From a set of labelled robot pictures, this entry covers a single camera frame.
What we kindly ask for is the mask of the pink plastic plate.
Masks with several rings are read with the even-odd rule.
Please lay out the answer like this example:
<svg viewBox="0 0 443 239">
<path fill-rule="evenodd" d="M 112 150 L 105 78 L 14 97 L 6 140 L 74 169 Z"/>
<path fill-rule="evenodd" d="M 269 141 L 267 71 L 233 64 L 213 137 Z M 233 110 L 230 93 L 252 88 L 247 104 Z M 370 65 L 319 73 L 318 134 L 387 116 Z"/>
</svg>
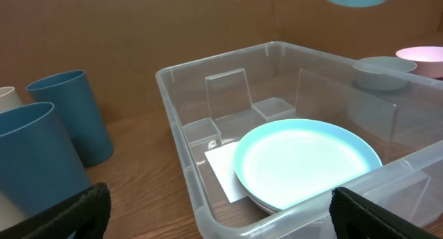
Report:
<svg viewBox="0 0 443 239">
<path fill-rule="evenodd" d="M 243 191 L 247 194 L 247 196 L 263 211 L 266 211 L 268 214 L 274 214 L 277 212 L 280 212 L 280 209 L 273 208 L 272 206 L 266 205 L 265 203 L 259 201 L 253 194 L 248 192 L 245 188 L 243 188 Z"/>
</svg>

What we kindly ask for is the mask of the light blue plastic plate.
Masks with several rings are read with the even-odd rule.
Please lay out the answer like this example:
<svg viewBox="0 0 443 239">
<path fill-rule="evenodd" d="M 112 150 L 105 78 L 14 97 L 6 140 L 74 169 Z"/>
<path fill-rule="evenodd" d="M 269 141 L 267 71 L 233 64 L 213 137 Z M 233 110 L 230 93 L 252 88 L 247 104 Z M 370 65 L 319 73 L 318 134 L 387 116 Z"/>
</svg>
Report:
<svg viewBox="0 0 443 239">
<path fill-rule="evenodd" d="M 291 118 L 252 129 L 233 156 L 242 187 L 280 210 L 382 167 L 356 134 L 323 121 Z"/>
</svg>

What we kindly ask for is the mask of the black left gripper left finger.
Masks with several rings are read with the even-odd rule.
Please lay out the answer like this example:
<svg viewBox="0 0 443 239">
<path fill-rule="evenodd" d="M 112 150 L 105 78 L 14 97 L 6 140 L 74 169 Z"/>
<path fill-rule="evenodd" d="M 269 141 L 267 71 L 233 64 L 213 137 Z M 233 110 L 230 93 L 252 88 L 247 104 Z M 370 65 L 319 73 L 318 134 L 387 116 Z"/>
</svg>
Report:
<svg viewBox="0 0 443 239">
<path fill-rule="evenodd" d="M 1 239 L 102 239 L 111 216 L 111 195 L 104 182 L 1 232 Z"/>
</svg>

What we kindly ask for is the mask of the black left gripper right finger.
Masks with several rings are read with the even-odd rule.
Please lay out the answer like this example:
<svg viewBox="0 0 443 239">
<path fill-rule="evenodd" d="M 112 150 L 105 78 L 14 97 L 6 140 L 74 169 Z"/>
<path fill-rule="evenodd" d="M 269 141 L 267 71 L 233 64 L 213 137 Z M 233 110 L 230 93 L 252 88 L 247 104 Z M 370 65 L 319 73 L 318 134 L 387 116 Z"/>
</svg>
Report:
<svg viewBox="0 0 443 239">
<path fill-rule="evenodd" d="M 338 239 L 437 239 L 345 187 L 332 191 L 329 214 Z"/>
</svg>

